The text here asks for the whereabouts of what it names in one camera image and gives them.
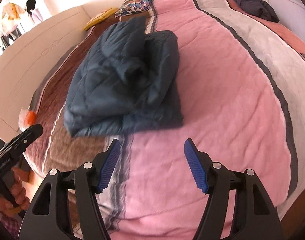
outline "bed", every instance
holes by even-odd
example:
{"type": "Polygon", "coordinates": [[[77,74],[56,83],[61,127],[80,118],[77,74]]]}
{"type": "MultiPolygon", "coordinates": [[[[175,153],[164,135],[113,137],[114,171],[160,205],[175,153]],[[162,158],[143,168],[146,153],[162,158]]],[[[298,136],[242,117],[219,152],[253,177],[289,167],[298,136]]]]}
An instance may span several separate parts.
{"type": "MultiPolygon", "coordinates": [[[[25,157],[38,175],[75,169],[118,138],[121,157],[98,197],[113,239],[192,239],[207,198],[187,175],[182,150],[188,137],[229,169],[254,169],[283,218],[305,189],[305,59],[299,54],[305,44],[281,24],[247,15],[233,0],[155,0],[146,32],[170,29],[178,37],[184,126],[71,139],[63,109],[73,74],[91,45],[118,22],[109,17],[85,33],[88,20],[82,7],[67,10],[0,57],[0,138],[18,134],[18,114],[36,90],[33,110],[44,134],[25,157]],[[172,223],[164,225],[165,219],[172,223]]],[[[230,208],[223,236],[231,215],[230,208]]],[[[78,218],[72,219],[80,234],[78,218]]]]}

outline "yellow pillow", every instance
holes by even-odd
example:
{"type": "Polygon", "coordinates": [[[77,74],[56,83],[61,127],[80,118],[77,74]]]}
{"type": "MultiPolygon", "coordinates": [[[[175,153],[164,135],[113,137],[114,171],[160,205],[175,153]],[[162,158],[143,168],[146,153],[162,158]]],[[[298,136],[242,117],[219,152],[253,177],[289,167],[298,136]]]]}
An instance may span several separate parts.
{"type": "Polygon", "coordinates": [[[84,28],[85,31],[88,31],[92,26],[95,26],[98,23],[103,22],[105,19],[107,19],[110,15],[113,15],[116,11],[118,11],[118,8],[111,8],[108,10],[105,10],[104,12],[96,15],[94,18],[92,18],[84,28]]]}

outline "black puffer jacket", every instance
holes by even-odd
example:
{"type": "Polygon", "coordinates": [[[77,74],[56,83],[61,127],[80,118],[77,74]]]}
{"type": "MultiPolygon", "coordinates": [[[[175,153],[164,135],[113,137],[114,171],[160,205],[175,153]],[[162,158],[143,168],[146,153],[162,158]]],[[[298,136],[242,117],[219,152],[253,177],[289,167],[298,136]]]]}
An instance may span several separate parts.
{"type": "Polygon", "coordinates": [[[234,0],[246,13],[270,22],[279,22],[274,9],[263,0],[234,0]]]}
{"type": "Polygon", "coordinates": [[[145,18],[135,17],[112,25],[91,47],[67,95],[65,126],[72,136],[182,126],[177,37],[144,32],[145,18]]]}

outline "silver screw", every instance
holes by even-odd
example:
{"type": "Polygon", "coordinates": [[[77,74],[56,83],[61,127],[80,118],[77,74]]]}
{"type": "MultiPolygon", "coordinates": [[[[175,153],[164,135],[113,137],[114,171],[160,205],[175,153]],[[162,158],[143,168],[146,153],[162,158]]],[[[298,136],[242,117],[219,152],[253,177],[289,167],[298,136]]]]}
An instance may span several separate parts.
{"type": "Polygon", "coordinates": [[[254,171],[253,171],[252,169],[248,169],[248,170],[247,170],[247,174],[248,174],[249,176],[254,176],[254,171]]]}
{"type": "Polygon", "coordinates": [[[85,163],[84,168],[85,169],[90,169],[92,167],[92,163],[85,163]]]}
{"type": "Polygon", "coordinates": [[[52,169],[51,171],[49,171],[50,175],[56,175],[57,174],[57,169],[52,169]]]}
{"type": "Polygon", "coordinates": [[[220,163],[213,163],[213,167],[214,167],[215,169],[220,169],[222,166],[221,166],[220,163]]]}

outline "headboard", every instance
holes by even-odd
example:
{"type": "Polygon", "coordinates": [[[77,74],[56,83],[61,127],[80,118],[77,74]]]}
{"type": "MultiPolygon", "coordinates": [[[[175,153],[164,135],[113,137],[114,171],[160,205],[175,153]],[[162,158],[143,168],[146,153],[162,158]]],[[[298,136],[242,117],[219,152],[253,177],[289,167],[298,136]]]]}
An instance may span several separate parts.
{"type": "Polygon", "coordinates": [[[90,20],[81,6],[61,12],[20,36],[0,56],[0,138],[6,142],[18,135],[20,110],[47,73],[69,48],[85,37],[90,20]]]}

